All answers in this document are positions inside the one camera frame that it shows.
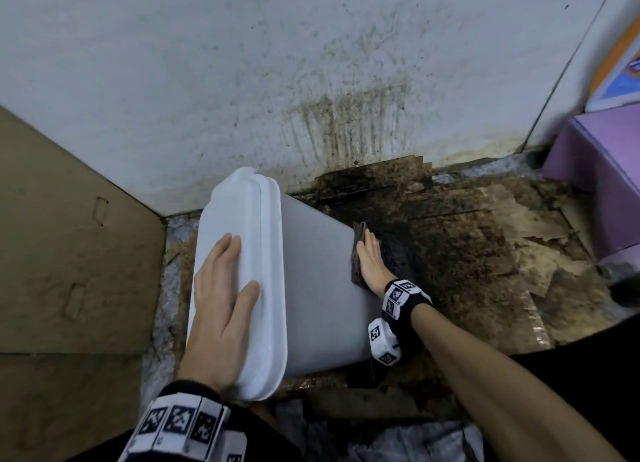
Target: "container lid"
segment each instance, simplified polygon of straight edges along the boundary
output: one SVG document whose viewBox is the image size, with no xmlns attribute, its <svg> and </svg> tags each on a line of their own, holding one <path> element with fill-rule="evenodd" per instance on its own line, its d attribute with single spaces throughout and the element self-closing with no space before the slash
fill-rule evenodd
<svg viewBox="0 0 640 462">
<path fill-rule="evenodd" d="M 282 213 L 276 181 L 256 174 L 252 167 L 241 167 L 214 188 L 200 216 L 194 275 L 225 233 L 242 239 L 232 280 L 234 297 L 250 280 L 260 282 L 237 396 L 263 400 L 276 391 L 287 365 Z M 192 289 L 187 336 L 195 315 L 193 295 Z"/>
</svg>

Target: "floor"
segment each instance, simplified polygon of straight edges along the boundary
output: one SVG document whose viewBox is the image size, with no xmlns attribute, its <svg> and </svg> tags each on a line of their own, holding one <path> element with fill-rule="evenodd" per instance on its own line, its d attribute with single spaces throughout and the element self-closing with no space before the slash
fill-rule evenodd
<svg viewBox="0 0 640 462">
<path fill-rule="evenodd" d="M 452 321 L 507 354 L 526 353 L 585 337 L 635 312 L 610 299 L 588 237 L 562 213 L 573 200 L 571 188 L 541 181 L 532 168 L 536 159 L 512 155 L 432 171 L 421 157 L 405 157 L 325 174 L 296 197 L 346 224 L 366 219 L 383 238 L 392 270 L 430 285 Z M 141 406 L 171 380 L 184 350 L 198 218 L 168 220 Z M 360 376 L 371 366 L 360 368 L 285 379 L 277 394 L 304 390 L 308 406 L 329 418 L 463 417 L 425 351 L 375 374 L 375 389 L 366 389 L 371 380 Z M 359 383 L 361 389 L 347 389 Z"/>
</svg>

